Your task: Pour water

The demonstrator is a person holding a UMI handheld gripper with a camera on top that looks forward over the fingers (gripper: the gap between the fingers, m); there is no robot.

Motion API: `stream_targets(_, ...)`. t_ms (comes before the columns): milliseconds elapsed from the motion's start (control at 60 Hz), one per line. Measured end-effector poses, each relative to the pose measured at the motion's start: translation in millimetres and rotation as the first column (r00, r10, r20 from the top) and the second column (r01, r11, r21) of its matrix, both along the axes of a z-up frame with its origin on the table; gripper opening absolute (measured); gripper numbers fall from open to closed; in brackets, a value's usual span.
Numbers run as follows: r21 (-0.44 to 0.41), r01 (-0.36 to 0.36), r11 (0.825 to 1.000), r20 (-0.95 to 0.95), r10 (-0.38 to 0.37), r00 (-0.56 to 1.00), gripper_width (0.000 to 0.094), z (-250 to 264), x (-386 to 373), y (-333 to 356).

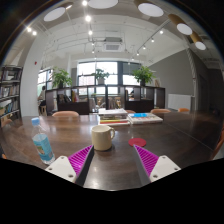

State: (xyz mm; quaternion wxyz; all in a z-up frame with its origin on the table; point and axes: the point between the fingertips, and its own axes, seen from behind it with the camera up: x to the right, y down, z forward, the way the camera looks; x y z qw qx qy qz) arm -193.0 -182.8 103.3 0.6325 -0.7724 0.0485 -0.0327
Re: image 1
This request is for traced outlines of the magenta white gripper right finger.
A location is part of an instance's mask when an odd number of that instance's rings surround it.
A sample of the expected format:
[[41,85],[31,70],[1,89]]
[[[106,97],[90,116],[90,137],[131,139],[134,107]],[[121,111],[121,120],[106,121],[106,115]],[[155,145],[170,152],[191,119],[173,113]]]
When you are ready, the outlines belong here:
[[133,146],[134,159],[143,186],[180,170],[166,155],[157,156],[140,146]]

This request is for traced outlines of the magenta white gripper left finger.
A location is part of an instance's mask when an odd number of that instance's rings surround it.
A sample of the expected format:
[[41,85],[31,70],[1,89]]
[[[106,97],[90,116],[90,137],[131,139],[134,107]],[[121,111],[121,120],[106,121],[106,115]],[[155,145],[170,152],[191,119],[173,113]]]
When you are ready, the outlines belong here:
[[75,152],[69,157],[58,157],[52,164],[50,164],[46,168],[46,171],[72,183],[75,183],[78,186],[83,186],[93,156],[94,147],[90,145]]

